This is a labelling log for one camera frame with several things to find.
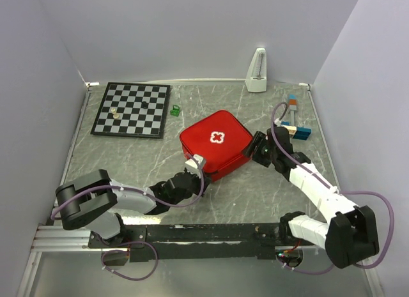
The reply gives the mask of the red black medicine case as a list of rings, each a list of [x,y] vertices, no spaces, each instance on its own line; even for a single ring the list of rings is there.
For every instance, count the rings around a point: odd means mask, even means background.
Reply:
[[[250,160],[243,151],[251,140],[250,131],[227,110],[214,112],[180,134],[183,152],[202,156],[204,173],[213,182]]]

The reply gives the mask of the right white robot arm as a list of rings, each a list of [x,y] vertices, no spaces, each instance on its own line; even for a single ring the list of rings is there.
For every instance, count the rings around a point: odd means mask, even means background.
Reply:
[[[379,253],[374,211],[358,206],[331,185],[303,153],[296,152],[283,126],[257,131],[243,154],[274,169],[297,187],[324,217],[320,222],[301,211],[280,219],[279,237],[287,245],[306,240],[324,249],[331,262],[345,268]]]

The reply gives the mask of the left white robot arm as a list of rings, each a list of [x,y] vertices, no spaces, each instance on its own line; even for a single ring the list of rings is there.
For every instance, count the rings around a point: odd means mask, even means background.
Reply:
[[[124,209],[142,215],[159,215],[170,208],[184,208],[181,202],[192,196],[200,198],[212,179],[188,170],[175,174],[167,181],[136,188],[119,183],[99,169],[69,181],[56,189],[58,207],[51,219],[62,221],[65,230],[82,227],[100,235],[112,247],[126,239],[122,218],[110,209]]]

